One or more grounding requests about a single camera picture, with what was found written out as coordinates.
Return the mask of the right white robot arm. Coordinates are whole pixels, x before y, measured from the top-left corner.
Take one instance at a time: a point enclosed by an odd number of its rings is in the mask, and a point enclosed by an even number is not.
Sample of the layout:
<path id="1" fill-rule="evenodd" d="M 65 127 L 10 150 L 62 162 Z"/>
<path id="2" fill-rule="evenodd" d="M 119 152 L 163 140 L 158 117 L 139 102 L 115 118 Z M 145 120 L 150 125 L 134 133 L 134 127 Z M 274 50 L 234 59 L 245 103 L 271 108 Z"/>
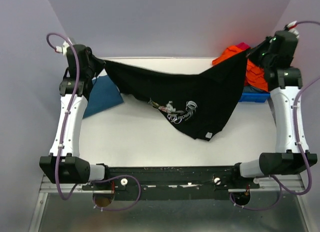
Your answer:
<path id="1" fill-rule="evenodd" d="M 278 30 L 261 44 L 250 49 L 248 59 L 264 70 L 276 125 L 275 152 L 262 153 L 254 161 L 238 163 L 230 183 L 241 188 L 248 178 L 269 175 L 296 175 L 318 161 L 304 138 L 301 116 L 301 71 L 291 66 L 299 33 L 294 28 Z"/>

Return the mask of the black t-shirt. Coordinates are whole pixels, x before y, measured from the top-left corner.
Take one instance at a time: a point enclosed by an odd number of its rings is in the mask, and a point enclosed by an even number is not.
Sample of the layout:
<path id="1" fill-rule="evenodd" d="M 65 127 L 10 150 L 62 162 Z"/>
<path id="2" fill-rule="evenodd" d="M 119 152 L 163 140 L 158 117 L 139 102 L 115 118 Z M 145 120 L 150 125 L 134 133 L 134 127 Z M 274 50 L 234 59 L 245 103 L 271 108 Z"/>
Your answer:
<path id="1" fill-rule="evenodd" d="M 200 74 L 171 74 L 114 61 L 105 71 L 120 93 L 148 103 L 178 131 L 210 141 L 223 130 L 240 100 L 247 52 L 239 52 Z"/>

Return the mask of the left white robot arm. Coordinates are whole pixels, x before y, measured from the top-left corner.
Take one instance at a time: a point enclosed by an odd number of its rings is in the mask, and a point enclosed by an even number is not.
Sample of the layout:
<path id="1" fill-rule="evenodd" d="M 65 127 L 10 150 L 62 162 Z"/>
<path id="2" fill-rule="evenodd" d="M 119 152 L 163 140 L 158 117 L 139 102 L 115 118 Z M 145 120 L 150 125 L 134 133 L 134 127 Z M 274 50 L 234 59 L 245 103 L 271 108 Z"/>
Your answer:
<path id="1" fill-rule="evenodd" d="M 39 166 L 55 184 L 84 184 L 93 181 L 101 190 L 110 186 L 111 178 L 104 164 L 91 165 L 80 158 L 79 140 L 82 119 L 94 87 L 93 78 L 103 70 L 105 62 L 96 58 L 91 48 L 76 44 L 67 48 L 68 67 L 59 85 L 60 116 L 56 136 L 48 156 Z"/>

